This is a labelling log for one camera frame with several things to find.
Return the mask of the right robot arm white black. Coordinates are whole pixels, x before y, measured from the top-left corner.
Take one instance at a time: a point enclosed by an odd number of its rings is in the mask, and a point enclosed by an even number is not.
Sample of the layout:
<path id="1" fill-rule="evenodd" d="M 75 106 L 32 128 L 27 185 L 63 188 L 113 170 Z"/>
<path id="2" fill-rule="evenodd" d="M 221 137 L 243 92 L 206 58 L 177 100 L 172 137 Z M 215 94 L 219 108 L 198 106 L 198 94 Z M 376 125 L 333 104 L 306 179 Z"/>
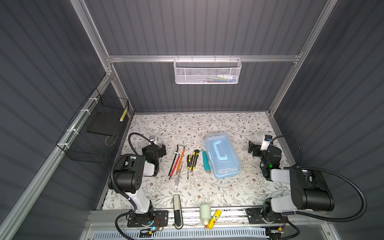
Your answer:
<path id="1" fill-rule="evenodd" d="M 279 136 L 266 135 L 262 144 L 249 142 L 248 152 L 260 158 L 260 169 L 263 177 L 274 183 L 290 186 L 290 194 L 281 197 L 270 197 L 260 208 L 246 209 L 250 224 L 273 224 L 286 221 L 290 215 L 302 215 L 322 221 L 345 223 L 361 218 L 368 208 L 368 202 L 361 189 L 348 178 L 330 170 L 321 168 L 302 168 L 298 163 L 281 168 L 282 150 L 274 145 Z M 349 184 L 358 194 L 361 207 L 357 213 L 349 217 L 330 218 L 315 215 L 315 212 L 331 212 L 335 208 L 335 200 L 324 178 L 324 174 L 337 177 Z"/>

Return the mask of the orange handled hex key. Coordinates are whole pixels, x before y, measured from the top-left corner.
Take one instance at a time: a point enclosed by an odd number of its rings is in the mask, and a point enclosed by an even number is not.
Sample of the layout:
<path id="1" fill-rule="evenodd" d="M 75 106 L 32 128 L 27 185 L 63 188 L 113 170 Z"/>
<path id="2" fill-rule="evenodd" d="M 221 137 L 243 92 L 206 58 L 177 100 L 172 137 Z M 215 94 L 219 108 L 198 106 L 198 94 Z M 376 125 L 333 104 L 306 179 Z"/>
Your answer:
<path id="1" fill-rule="evenodd" d="M 183 149 L 182 154 L 181 154 L 181 157 L 180 157 L 180 159 L 179 159 L 179 164 L 178 164 L 178 168 L 177 168 L 177 172 L 176 172 L 176 174 L 178 174 L 179 171 L 181 170 L 181 166 L 182 166 L 182 161 L 183 161 L 183 157 L 184 157 L 184 155 L 185 155 L 185 148 Z"/>

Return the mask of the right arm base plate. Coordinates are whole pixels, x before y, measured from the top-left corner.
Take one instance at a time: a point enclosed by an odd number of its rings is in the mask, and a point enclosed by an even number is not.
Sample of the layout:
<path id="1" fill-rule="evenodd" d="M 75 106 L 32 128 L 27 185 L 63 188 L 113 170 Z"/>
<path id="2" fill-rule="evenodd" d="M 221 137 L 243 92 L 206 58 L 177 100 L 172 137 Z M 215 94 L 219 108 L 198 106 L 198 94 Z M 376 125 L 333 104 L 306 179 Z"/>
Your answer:
<path id="1" fill-rule="evenodd" d="M 283 224 L 287 222 L 281 214 L 268 212 L 263 208 L 248 208 L 245 209 L 248 221 L 250 224 Z"/>

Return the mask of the light blue plastic tool box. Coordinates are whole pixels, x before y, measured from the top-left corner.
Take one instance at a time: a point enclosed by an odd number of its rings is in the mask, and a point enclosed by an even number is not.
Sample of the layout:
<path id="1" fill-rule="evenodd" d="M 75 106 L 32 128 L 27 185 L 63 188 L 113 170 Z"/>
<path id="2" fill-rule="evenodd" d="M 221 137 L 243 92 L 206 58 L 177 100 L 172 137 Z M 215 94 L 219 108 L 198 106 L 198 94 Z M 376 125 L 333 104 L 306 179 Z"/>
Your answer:
<path id="1" fill-rule="evenodd" d="M 227 133 L 208 135 L 205 144 L 207 156 L 217 180 L 234 177 L 242 171 L 242 163 Z"/>

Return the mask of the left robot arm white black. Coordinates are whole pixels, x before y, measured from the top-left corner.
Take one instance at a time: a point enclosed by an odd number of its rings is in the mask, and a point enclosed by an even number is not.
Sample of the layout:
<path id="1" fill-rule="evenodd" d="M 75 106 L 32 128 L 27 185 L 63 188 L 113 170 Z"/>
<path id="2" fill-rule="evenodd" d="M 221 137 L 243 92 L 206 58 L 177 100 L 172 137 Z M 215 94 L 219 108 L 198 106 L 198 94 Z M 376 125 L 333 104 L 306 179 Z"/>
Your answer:
<path id="1" fill-rule="evenodd" d="M 142 154 L 133 147 L 132 136 L 139 136 L 149 142 L 148 146 L 142 148 Z M 160 158 L 167 154 L 166 146 L 158 137 L 146 138 L 139 133 L 129 134 L 128 142 L 133 153 L 121 155 L 114 161 L 109 174 L 108 187 L 131 203 L 132 210 L 129 214 L 152 219 L 155 215 L 154 207 L 141 189 L 141 184 L 143 177 L 157 176 Z"/>

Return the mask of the teal handled tool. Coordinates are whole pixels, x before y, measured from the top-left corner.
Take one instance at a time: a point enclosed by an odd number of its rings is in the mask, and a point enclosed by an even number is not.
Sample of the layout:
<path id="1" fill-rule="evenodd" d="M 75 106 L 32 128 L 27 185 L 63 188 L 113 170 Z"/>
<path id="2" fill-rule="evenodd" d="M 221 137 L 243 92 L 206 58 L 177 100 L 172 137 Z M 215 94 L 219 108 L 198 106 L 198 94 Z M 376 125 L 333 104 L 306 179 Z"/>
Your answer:
<path id="1" fill-rule="evenodd" d="M 210 163 L 209 163 L 207 152 L 203 151 L 202 156 L 203 156 L 203 162 L 204 162 L 204 169 L 205 169 L 205 171 L 207 173 L 211 173 L 211 168 L 210 168 Z"/>

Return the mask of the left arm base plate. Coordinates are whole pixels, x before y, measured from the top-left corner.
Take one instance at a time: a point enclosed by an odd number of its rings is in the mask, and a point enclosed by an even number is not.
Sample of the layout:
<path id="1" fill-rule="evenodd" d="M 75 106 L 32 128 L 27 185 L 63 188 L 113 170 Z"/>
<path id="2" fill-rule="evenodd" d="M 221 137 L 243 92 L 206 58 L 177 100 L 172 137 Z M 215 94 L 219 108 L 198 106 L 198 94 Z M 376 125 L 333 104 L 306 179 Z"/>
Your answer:
<path id="1" fill-rule="evenodd" d="M 139 227 L 166 227 L 169 220 L 169 211 L 154 211 L 146 214 L 130 214 L 126 216 L 128 228 Z"/>

